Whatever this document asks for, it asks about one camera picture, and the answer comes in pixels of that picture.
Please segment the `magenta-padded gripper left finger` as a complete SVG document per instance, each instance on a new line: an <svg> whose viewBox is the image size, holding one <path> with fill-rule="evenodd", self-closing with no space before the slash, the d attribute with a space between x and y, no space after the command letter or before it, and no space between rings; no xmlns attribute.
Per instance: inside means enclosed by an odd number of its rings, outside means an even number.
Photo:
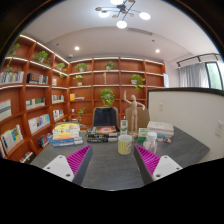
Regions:
<svg viewBox="0 0 224 224"><path fill-rule="evenodd" d="M68 156L58 155L44 167L44 170L81 185L92 155L93 148L88 145Z"/></svg>

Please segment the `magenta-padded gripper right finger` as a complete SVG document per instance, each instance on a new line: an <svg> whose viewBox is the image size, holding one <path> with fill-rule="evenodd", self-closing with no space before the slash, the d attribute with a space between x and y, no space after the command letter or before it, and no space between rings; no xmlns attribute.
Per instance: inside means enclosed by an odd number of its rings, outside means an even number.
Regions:
<svg viewBox="0 0 224 224"><path fill-rule="evenodd" d="M158 156L139 145L134 146L134 156L145 185L182 169L168 155Z"/></svg>

